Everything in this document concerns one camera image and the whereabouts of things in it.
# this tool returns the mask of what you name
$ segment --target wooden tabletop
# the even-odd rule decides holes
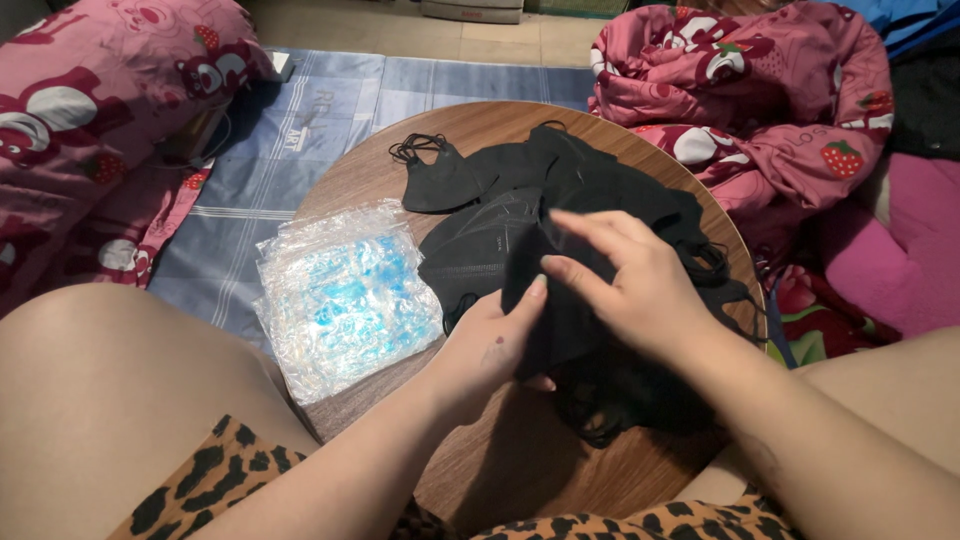
[[[431,110],[407,118],[350,150],[307,193],[297,218],[323,215],[386,197],[400,199],[407,174],[387,149],[413,133],[443,134],[463,156],[502,142],[522,142],[547,120],[594,148],[617,156],[668,187],[697,196],[704,207],[701,228],[728,246],[732,276],[747,285],[762,306],[747,248],[730,218],[682,165],[640,137],[576,110],[529,102],[480,102]],[[407,212],[418,241],[445,218]],[[731,306],[742,328],[753,324],[753,307]],[[766,335],[760,317],[759,335]],[[401,361],[351,389],[304,408],[323,440],[329,440],[368,408],[412,377],[439,348]],[[455,430],[423,474],[415,493],[421,506],[474,533],[508,521],[589,512],[625,518],[676,495],[712,459],[720,441],[711,433],[675,437],[632,429],[606,450],[595,450],[560,422],[549,399],[506,384],[482,419]]]

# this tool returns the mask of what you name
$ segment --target fingernail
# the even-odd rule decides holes
[[[537,274],[534,278],[534,282],[530,283],[530,288],[527,289],[527,294],[530,296],[542,296],[546,292],[546,276],[543,274]]]

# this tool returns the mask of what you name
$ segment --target leg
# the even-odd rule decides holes
[[[800,377],[919,454],[960,475],[960,327],[797,370]],[[749,474],[729,447],[677,496],[732,504]]]
[[[113,284],[60,289],[0,321],[0,536],[110,534],[224,414],[317,443],[253,347]]]

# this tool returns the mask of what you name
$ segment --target tiled floor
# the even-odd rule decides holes
[[[250,0],[264,45],[533,65],[589,65],[605,20],[525,13],[518,25],[420,15],[409,0]]]

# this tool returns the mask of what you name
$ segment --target blue mat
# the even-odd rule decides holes
[[[387,126],[448,105],[525,100],[586,110],[595,81],[588,68],[284,52],[301,59],[293,78],[258,86],[231,106],[231,146],[147,287],[268,353],[251,306],[262,294],[254,244],[276,235],[340,156]]]

